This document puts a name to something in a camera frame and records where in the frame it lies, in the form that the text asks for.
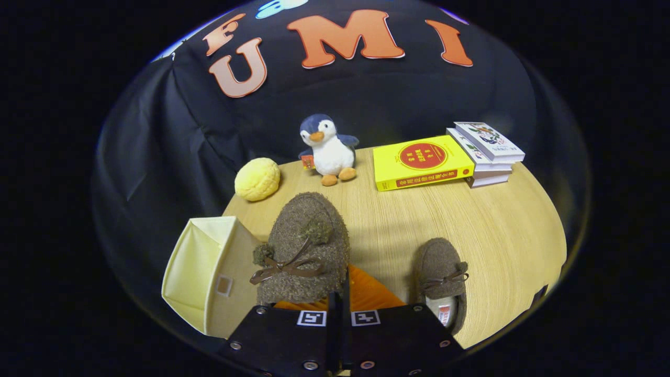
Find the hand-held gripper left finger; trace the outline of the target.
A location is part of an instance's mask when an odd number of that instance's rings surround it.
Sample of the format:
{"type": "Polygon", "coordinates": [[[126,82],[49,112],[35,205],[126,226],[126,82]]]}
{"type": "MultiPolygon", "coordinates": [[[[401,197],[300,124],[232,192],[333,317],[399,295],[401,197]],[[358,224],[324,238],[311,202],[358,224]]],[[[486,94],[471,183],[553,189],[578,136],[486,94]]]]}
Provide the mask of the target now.
{"type": "Polygon", "coordinates": [[[342,367],[342,297],[326,311],[256,305],[216,355],[246,376],[335,376],[342,367]]]}

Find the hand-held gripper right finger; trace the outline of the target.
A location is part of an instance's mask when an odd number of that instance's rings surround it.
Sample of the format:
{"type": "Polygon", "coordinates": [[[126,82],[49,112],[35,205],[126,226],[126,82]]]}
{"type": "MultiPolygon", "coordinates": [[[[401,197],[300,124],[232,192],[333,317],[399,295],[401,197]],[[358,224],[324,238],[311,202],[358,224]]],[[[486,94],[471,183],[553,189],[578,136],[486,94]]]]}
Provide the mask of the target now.
{"type": "Polygon", "coordinates": [[[349,265],[342,367],[351,376],[443,376],[466,351],[423,304],[401,305],[349,265]]]}

